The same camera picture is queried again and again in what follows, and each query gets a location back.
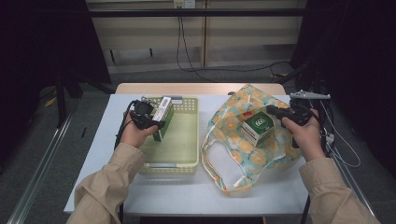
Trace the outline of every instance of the sleeve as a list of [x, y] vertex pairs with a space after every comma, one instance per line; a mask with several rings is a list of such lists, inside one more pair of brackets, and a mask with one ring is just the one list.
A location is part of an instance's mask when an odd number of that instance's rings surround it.
[[309, 161], [300, 174], [311, 198], [313, 223], [379, 223], [345, 185], [334, 160]]
[[120, 223], [118, 208], [143, 163], [139, 149], [120, 143], [109, 163], [76, 187], [75, 211], [67, 223]]

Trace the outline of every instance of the person's left hand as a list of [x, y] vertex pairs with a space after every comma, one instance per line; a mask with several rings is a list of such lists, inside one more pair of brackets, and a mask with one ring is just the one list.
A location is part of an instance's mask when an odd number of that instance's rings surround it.
[[155, 133], [158, 130], [158, 126], [154, 125], [145, 130], [140, 130], [134, 125], [134, 122], [131, 119], [130, 113], [127, 114], [125, 120], [125, 129], [122, 133], [122, 137], [120, 142], [129, 144], [133, 147], [141, 147], [146, 140], [146, 137]]

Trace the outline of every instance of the white cable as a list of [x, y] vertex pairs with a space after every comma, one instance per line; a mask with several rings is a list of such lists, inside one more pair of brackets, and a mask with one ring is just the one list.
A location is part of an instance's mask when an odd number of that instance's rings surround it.
[[349, 146], [349, 148], [350, 148], [350, 149], [352, 150], [352, 152], [355, 154], [355, 156], [356, 156], [356, 158], [358, 159], [359, 162], [358, 162], [357, 165], [352, 165], [352, 164], [347, 163], [346, 161], [344, 161], [344, 159], [341, 157], [341, 155], [340, 155], [339, 153], [337, 153], [338, 150], [337, 150], [337, 152], [335, 152], [334, 150], [332, 150], [332, 147], [331, 147], [329, 144], [327, 144], [327, 145], [329, 146], [330, 151], [334, 154], [335, 157], [337, 157], [338, 159], [340, 159], [341, 162], [342, 162], [343, 164], [345, 164], [345, 165], [347, 165], [347, 166], [350, 166], [350, 167], [359, 167], [359, 166], [361, 165], [361, 158], [359, 157], [358, 153], [356, 153], [355, 149], [353, 149], [353, 147], [343, 138], [343, 136], [341, 136], [341, 134], [340, 134], [339, 132], [337, 132], [337, 130], [335, 129], [334, 125], [332, 124], [332, 120], [330, 119], [330, 116], [329, 116], [329, 114], [327, 113], [327, 110], [326, 110], [324, 104], [323, 104], [321, 101], [320, 101], [320, 104], [322, 105], [323, 110], [324, 110], [324, 112], [326, 113], [326, 116], [327, 116], [327, 118], [329, 119], [330, 124], [331, 124], [332, 127], [334, 128], [334, 131], [337, 133], [338, 136], [340, 136], [340, 138], [346, 143], [346, 145]]

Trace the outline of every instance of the yellow plastic basket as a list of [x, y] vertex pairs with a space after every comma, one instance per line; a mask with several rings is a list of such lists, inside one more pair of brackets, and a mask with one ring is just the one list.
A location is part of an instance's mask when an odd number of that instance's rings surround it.
[[[175, 114], [161, 142], [152, 136], [140, 148], [146, 163], [140, 174], [193, 174], [199, 162], [199, 108], [196, 97], [172, 97]], [[149, 97], [160, 103], [162, 97]]]

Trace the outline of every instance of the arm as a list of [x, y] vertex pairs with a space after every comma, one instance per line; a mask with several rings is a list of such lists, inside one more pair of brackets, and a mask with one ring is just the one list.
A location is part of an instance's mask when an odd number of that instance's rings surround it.
[[313, 223], [379, 223], [345, 185], [334, 161], [325, 157], [318, 122], [311, 118], [303, 127], [287, 118], [282, 122], [293, 133], [306, 160], [300, 175], [311, 199]]
[[144, 155], [138, 148], [157, 130], [157, 126], [152, 126], [141, 131], [129, 121], [128, 116], [120, 144], [109, 163], [77, 186], [76, 208], [67, 223], [120, 223], [118, 208], [127, 198], [129, 185], [144, 164]]

